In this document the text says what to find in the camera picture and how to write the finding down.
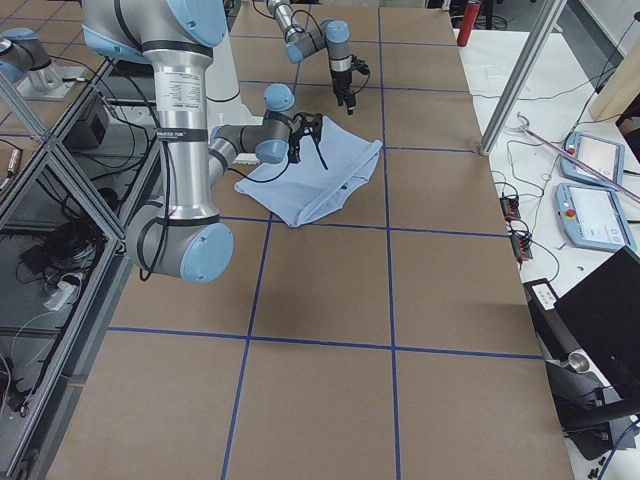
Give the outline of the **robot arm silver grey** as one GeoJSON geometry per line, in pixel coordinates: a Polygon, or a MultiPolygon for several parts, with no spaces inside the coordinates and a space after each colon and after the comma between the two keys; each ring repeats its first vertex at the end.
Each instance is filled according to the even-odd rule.
{"type": "Polygon", "coordinates": [[[227,36],[220,1],[85,1],[86,44],[108,58],[154,70],[163,194],[141,207],[126,230],[126,253],[143,281],[153,274],[206,283],[233,255],[231,230],[220,221],[212,187],[237,156],[289,163],[305,128],[283,84],[265,91],[259,125],[209,129],[206,69],[227,36]]]}
{"type": "Polygon", "coordinates": [[[356,107],[352,74],[357,69],[357,57],[351,50],[348,24],[343,20],[326,18],[308,30],[294,19],[295,11],[289,1],[266,1],[266,7],[282,32],[284,50],[291,63],[300,64],[318,52],[327,52],[337,104],[345,106],[347,114],[352,115],[356,107]]]}

